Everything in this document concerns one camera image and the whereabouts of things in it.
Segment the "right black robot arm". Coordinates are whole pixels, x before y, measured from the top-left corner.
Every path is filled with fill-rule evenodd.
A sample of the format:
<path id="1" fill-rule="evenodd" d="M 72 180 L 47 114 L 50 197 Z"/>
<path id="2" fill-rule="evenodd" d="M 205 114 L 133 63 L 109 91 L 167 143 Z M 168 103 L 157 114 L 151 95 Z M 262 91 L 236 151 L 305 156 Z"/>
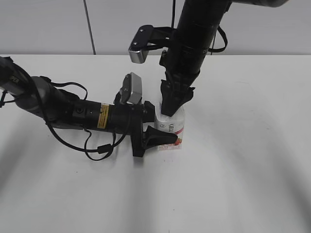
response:
<path id="1" fill-rule="evenodd" d="M 161 82 L 161 113 L 173 116 L 193 98 L 192 83 L 200 74 L 201 65 L 230 0 L 187 0 L 172 44 L 162 53 L 160 65 L 165 67 L 166 79 Z"/>

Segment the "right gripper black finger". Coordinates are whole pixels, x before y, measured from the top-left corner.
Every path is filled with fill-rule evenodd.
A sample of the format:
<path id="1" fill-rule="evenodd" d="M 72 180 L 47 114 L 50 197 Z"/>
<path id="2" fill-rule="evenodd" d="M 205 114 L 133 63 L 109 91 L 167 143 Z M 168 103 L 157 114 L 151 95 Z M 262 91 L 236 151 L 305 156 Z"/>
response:
<path id="1" fill-rule="evenodd" d="M 194 87 L 183 87 L 179 83 L 161 80 L 161 114 L 172 117 L 177 110 L 194 96 Z"/>

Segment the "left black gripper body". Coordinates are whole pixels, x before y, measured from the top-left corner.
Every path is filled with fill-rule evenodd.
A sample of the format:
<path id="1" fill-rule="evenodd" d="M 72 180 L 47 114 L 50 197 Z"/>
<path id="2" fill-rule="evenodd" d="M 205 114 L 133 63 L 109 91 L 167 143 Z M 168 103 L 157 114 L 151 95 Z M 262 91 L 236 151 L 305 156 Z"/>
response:
<path id="1" fill-rule="evenodd" d="M 144 123 L 152 123 L 155 119 L 155 106 L 149 102 L 138 104 L 114 104 L 109 106 L 106 129 L 121 134 L 121 138 L 113 143 L 118 146 L 128 135 L 131 139 L 134 157 L 143 157 L 146 151 L 146 133 Z"/>

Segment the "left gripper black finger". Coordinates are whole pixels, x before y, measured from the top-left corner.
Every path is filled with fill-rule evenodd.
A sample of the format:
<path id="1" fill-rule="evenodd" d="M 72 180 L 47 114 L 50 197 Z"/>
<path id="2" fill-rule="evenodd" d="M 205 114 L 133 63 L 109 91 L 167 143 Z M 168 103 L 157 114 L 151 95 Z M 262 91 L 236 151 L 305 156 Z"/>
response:
<path id="1" fill-rule="evenodd" d="M 160 131 L 151 126 L 148 126 L 147 130 L 143 132 L 142 148 L 144 150 L 148 150 L 150 148 L 161 145 L 174 144 L 176 141 L 176 134 Z"/>

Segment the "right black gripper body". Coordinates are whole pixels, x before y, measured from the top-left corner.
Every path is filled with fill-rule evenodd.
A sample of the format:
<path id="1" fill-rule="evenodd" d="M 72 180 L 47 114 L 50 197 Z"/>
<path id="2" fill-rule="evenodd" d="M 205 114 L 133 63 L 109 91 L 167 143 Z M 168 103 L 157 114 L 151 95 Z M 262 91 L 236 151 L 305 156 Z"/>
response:
<path id="1" fill-rule="evenodd" d="M 181 51 L 163 50 L 159 64 L 165 67 L 165 78 L 161 81 L 161 92 L 190 92 L 192 83 L 200 74 L 207 49 Z"/>

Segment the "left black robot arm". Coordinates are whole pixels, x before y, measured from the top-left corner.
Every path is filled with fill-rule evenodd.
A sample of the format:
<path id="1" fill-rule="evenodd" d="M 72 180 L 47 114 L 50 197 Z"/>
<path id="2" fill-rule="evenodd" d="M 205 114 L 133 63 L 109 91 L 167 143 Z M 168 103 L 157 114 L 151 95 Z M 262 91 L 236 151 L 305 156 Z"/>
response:
<path id="1" fill-rule="evenodd" d="M 156 116 L 155 106 L 142 101 L 142 81 L 135 73 L 127 74 L 112 104 L 81 99 L 65 90 L 66 83 L 54 83 L 45 76 L 30 76 L 10 57 L 0 59 L 0 87 L 4 95 L 11 95 L 13 103 L 42 118 L 52 134 L 56 129 L 108 132 L 113 136 L 110 144 L 88 149 L 74 147 L 90 156 L 108 158 L 125 137 L 131 139 L 132 154 L 142 157 L 147 149 L 173 144 L 174 133 L 160 131 L 150 124 Z"/>

